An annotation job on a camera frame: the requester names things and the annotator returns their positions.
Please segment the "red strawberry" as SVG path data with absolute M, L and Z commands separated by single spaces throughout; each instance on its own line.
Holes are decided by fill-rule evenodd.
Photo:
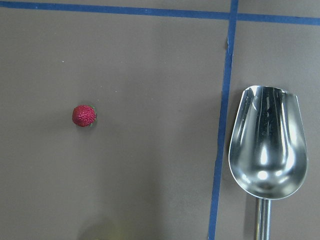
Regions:
M 72 122 L 79 127 L 92 126 L 97 121 L 97 113 L 93 106 L 81 104 L 72 112 Z

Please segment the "steel ice scoop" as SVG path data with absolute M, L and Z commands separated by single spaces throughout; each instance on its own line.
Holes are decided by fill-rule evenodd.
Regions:
M 268 240 L 272 201 L 292 196 L 307 175 L 298 97 L 276 87 L 247 87 L 234 121 L 228 164 L 236 183 L 256 198 L 255 239 Z

